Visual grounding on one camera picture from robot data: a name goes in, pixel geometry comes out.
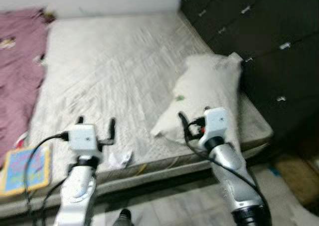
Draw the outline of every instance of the floor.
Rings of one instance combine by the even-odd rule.
[[[280,175],[268,165],[254,166],[252,172],[270,205],[274,226],[319,225],[319,218],[299,205]],[[100,204],[95,207],[93,225],[111,226],[122,208],[132,211],[135,226],[235,225],[221,188],[213,177]],[[54,217],[47,219],[48,225],[53,222]]]

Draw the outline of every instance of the white mattress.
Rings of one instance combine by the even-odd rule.
[[[100,194],[207,167],[186,146],[150,135],[172,100],[183,60],[205,52],[210,49],[176,13],[55,21],[29,143],[35,145],[67,130],[80,115],[86,123],[97,125],[99,138],[106,138],[109,120],[115,117],[116,144],[104,148],[104,161],[97,171]],[[241,99],[242,150],[263,147],[272,130],[251,102],[245,96]],[[66,143],[53,141],[52,149],[54,185],[65,178],[74,157]],[[128,150],[134,153],[130,167],[110,168],[110,153],[117,157]],[[47,191],[39,190],[35,198]],[[54,200],[58,202],[53,197],[48,205]],[[37,208],[39,200],[33,202]],[[26,210],[19,196],[0,203],[0,218]]]

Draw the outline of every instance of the white pillow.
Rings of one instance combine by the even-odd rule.
[[[160,116],[151,131],[154,136],[185,143],[179,111],[189,121],[203,116],[204,108],[223,107],[228,112],[229,127],[226,141],[240,152],[237,137],[237,95],[242,58],[236,53],[230,56],[203,54],[189,56],[185,60],[186,72],[179,78],[173,90],[175,99]]]

